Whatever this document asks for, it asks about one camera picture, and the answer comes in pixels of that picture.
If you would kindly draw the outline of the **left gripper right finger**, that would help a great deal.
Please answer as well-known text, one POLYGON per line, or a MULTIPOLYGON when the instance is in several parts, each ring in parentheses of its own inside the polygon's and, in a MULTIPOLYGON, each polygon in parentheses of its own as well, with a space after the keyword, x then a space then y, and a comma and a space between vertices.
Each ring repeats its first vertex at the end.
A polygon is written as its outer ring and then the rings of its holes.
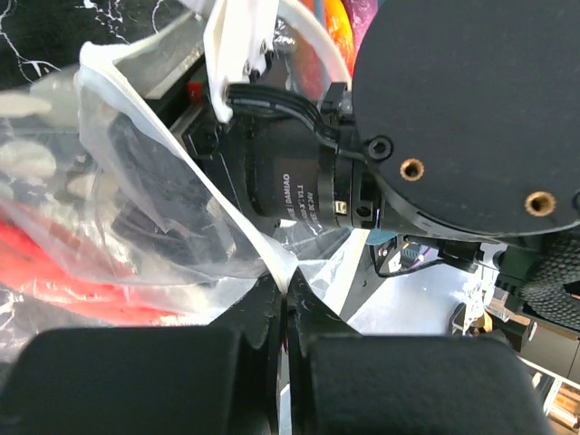
POLYGON ((292 432, 328 434, 338 402, 339 346, 359 334, 294 272, 285 297, 285 350, 289 358, 292 432))

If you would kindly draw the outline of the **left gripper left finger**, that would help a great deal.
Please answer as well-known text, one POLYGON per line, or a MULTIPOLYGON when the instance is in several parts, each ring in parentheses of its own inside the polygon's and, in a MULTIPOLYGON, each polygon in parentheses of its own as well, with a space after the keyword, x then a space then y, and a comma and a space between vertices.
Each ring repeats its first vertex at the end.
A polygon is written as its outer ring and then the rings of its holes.
POLYGON ((283 295, 271 276, 211 323, 238 334, 234 353, 229 434, 279 432, 283 295))

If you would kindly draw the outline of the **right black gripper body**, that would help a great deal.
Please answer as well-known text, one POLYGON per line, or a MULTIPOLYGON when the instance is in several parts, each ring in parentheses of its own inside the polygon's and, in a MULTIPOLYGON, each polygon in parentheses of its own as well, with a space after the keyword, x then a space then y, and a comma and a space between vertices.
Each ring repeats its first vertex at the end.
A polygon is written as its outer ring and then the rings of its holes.
POLYGON ((252 223, 273 235, 284 220, 307 225, 314 234, 338 227, 375 229, 382 197, 363 161, 343 83, 333 83, 320 103, 263 85, 238 85, 228 96, 234 115, 219 123, 207 102, 174 113, 170 130, 189 162, 136 127, 115 117, 109 133, 123 166, 153 193, 164 227, 136 207, 114 220, 114 230, 181 266, 214 263, 234 242, 217 241, 209 209, 194 204, 199 166, 222 194, 252 223))

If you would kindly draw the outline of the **clear zip top bag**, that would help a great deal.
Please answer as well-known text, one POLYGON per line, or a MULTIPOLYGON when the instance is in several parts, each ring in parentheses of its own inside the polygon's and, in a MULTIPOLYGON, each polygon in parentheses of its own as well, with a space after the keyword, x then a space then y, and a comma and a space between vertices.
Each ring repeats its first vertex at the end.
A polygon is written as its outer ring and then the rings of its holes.
MULTIPOLYGON (((122 164, 109 127, 124 114, 179 160, 189 156, 169 135, 147 103, 159 98, 203 53, 209 1, 4 1, 1 4, 1 92, 25 88, 55 73, 74 73, 79 102, 79 140, 90 165, 67 184, 33 185, 1 176, 1 201, 11 199, 87 237, 128 265, 134 277, 122 285, 143 285, 144 299, 183 314, 186 324, 206 324, 244 295, 265 272, 288 285, 296 269, 314 293, 332 302, 347 291, 363 248, 360 230, 284 223, 272 236, 258 230, 191 163, 194 204, 206 206, 217 241, 234 245, 214 263, 181 266, 120 236, 114 220, 128 206, 158 226, 166 219, 153 207, 153 193, 122 164)), ((39 331, 72 324, 79 314, 38 300, 48 311, 33 315, 39 331)))

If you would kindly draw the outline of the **fake watermelon slice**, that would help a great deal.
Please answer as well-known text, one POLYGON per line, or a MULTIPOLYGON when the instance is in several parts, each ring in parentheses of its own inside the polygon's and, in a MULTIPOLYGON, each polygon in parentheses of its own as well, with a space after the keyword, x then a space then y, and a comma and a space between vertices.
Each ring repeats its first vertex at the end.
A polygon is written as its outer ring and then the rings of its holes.
POLYGON ((153 306, 143 285, 122 285, 135 272, 87 237, 11 199, 1 201, 1 283, 79 314, 123 326, 182 325, 183 314, 153 306))

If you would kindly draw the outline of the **fake red orange mango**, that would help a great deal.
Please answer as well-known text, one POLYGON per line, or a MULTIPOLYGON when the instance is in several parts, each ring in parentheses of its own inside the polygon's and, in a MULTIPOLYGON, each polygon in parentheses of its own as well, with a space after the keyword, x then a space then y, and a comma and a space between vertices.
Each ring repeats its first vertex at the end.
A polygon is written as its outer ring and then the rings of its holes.
POLYGON ((355 62, 353 29, 341 0, 324 0, 325 25, 335 46, 339 49, 349 73, 355 62))

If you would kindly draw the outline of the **fake purple eggplant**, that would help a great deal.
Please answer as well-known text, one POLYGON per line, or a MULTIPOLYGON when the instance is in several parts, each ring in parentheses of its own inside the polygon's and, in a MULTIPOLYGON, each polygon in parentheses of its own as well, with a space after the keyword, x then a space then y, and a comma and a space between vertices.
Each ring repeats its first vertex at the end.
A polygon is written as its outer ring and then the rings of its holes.
POLYGON ((343 4, 353 29, 355 50, 358 50, 372 19, 378 11, 378 1, 345 0, 343 4))

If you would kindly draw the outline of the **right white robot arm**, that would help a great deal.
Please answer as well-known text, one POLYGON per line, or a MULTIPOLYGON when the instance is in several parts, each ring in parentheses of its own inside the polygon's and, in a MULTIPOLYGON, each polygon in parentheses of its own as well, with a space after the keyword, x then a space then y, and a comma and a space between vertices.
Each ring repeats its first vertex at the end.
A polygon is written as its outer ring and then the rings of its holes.
POLYGON ((208 96, 162 120, 261 229, 380 230, 470 270, 503 243, 498 286, 579 327, 579 4, 390 1, 314 103, 266 82, 275 3, 236 43, 219 3, 204 38, 208 96))

